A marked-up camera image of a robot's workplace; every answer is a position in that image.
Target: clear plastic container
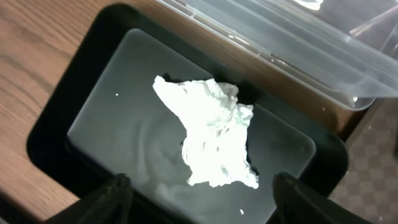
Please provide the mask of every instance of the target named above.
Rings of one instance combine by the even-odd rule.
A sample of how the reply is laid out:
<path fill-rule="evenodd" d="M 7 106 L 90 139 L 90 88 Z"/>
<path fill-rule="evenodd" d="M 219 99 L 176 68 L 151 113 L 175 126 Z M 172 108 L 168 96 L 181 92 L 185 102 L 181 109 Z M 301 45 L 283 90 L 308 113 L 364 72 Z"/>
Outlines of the clear plastic container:
<path fill-rule="evenodd" d="M 398 96 L 398 62 L 285 0 L 158 0 L 349 110 Z"/>

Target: white tissue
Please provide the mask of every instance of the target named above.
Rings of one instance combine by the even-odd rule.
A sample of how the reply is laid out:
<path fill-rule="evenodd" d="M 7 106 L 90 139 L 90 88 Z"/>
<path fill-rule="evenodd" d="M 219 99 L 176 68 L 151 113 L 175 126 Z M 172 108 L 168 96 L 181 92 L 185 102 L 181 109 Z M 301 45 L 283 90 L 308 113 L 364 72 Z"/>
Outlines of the white tissue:
<path fill-rule="evenodd" d="M 235 85 L 214 79 L 169 83 L 158 76 L 153 87 L 187 130 L 182 158 L 192 171 L 188 184 L 217 187 L 240 181 L 258 188 L 259 177 L 246 160 L 253 105 L 237 103 Z"/>

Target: gray tile floor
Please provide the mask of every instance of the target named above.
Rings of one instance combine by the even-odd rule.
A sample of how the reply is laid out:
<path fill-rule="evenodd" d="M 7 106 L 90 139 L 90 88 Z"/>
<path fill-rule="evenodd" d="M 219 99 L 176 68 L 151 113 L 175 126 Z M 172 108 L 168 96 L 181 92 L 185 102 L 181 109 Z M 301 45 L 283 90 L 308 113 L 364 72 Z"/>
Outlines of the gray tile floor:
<path fill-rule="evenodd" d="M 383 100 L 349 147 L 349 171 L 331 199 L 373 223 L 398 223 L 398 100 Z"/>

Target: wooden table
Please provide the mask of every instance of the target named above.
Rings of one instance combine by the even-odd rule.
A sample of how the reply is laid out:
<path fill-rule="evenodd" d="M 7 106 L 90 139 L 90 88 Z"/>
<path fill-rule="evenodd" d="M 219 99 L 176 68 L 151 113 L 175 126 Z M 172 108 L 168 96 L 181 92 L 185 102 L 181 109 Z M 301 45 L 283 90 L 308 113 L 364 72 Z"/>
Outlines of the wooden table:
<path fill-rule="evenodd" d="M 112 2 L 0 1 L 0 195 L 36 220 L 78 198 L 30 162 L 27 136 L 95 15 Z M 128 2 L 336 133 L 347 135 L 363 114 L 343 110 L 155 1 Z"/>

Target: crumpled paper towel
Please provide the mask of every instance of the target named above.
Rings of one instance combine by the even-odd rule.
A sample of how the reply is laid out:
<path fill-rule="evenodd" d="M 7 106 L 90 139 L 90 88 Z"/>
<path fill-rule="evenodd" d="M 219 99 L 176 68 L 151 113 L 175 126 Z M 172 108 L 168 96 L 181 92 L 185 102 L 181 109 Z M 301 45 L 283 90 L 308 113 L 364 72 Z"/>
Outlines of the crumpled paper towel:
<path fill-rule="evenodd" d="M 259 177 L 246 160 L 253 105 L 237 103 L 235 85 L 214 79 L 169 83 L 158 76 L 153 88 L 187 130 L 182 158 L 192 171 L 188 184 L 217 187 L 240 181 L 258 188 Z"/>

